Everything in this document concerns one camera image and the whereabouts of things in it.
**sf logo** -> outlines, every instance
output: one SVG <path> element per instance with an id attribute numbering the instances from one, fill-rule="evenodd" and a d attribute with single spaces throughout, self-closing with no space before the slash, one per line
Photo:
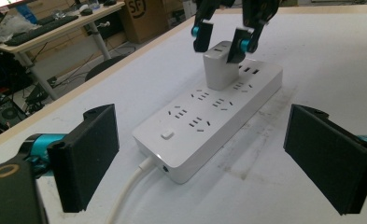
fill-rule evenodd
<path id="1" fill-rule="evenodd" d="M 140 18 L 145 15 L 146 2 L 145 0 L 131 0 L 128 2 L 128 7 L 134 19 Z"/>

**floor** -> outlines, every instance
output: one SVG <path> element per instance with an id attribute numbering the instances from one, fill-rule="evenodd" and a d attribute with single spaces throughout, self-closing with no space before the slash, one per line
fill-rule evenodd
<path id="1" fill-rule="evenodd" d="M 285 6 L 302 6 L 302 7 L 316 7 L 316 6 L 341 6 L 341 5 L 367 5 L 367 0 L 286 0 L 282 3 Z M 241 7 L 242 0 L 236 0 L 233 7 Z M 116 49 L 112 49 L 110 51 L 110 55 L 112 57 L 118 55 L 129 55 L 130 53 L 135 52 L 137 49 L 145 46 L 147 43 L 142 45 L 125 43 L 119 46 Z M 86 74 L 94 68 L 98 63 L 102 61 L 103 57 L 97 58 L 89 58 L 87 63 L 84 63 L 78 69 L 75 69 L 64 76 L 58 77 L 56 81 L 56 87 L 54 90 L 58 93 L 59 96 L 63 96 L 82 84 L 84 82 Z M 31 86 L 26 88 L 23 91 L 18 91 L 14 93 L 13 99 L 16 104 L 22 108 L 23 111 L 27 109 L 27 105 L 25 103 L 25 98 L 30 94 L 30 92 L 34 89 L 35 86 Z M 47 98 L 42 102 L 44 106 L 47 106 L 52 103 L 50 98 Z"/>

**power strip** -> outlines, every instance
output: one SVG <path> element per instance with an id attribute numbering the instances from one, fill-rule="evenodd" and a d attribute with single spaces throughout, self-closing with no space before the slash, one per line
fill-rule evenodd
<path id="1" fill-rule="evenodd" d="M 133 132 L 140 149 L 179 184 L 188 181 L 280 88 L 282 67 L 249 59 L 222 91 L 206 83 L 177 97 Z"/>

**black chair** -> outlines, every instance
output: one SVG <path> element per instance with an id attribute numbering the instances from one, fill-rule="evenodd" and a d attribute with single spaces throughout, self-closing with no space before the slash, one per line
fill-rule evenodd
<path id="1" fill-rule="evenodd" d="M 118 63 L 119 61 L 121 61 L 125 57 L 126 56 L 116 56 L 112 59 L 109 59 L 109 60 L 106 60 L 102 63 L 99 63 L 93 69 L 91 69 L 91 71 L 87 74 L 87 76 L 85 76 L 85 81 L 88 81 L 91 78 L 97 76 L 101 72 L 105 71 L 108 67 L 110 67 L 111 65 L 113 65 L 115 63 Z"/>

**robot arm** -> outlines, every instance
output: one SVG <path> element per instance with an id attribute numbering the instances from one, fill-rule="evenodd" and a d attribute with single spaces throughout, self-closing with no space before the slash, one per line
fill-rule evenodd
<path id="1" fill-rule="evenodd" d="M 215 10 L 220 6 L 231 7 L 234 0 L 204 0 L 200 1 L 191 34 L 196 37 L 194 50 L 205 52 L 209 47 L 213 24 L 210 20 Z M 249 30 L 236 29 L 227 63 L 240 63 L 245 53 L 254 53 L 257 49 L 262 28 L 278 11 L 279 0 L 243 0 L 243 24 Z"/>

